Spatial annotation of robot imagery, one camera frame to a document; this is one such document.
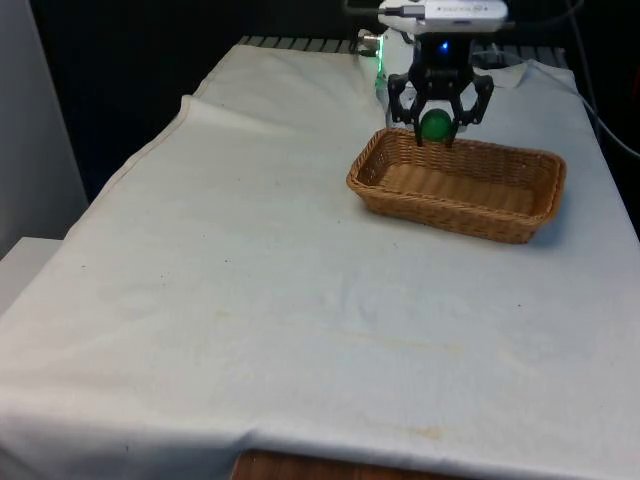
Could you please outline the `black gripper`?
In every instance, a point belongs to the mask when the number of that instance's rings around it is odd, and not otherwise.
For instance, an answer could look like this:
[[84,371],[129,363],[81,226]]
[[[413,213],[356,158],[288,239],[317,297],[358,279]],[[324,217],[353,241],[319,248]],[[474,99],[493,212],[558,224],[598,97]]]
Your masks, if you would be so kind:
[[[427,104],[429,80],[426,74],[456,73],[461,77],[448,86],[448,100],[452,108],[451,128],[446,139],[450,147],[461,127],[480,124],[484,118],[494,91],[494,82],[489,75],[478,75],[471,66],[472,36],[464,33],[426,33],[414,40],[411,71],[405,74],[391,74],[387,80],[389,109],[393,122],[412,125],[418,146],[423,145],[420,126],[421,114]],[[410,83],[416,95],[409,108],[401,102],[401,95]],[[476,93],[474,104],[464,109],[461,94],[472,85]]]

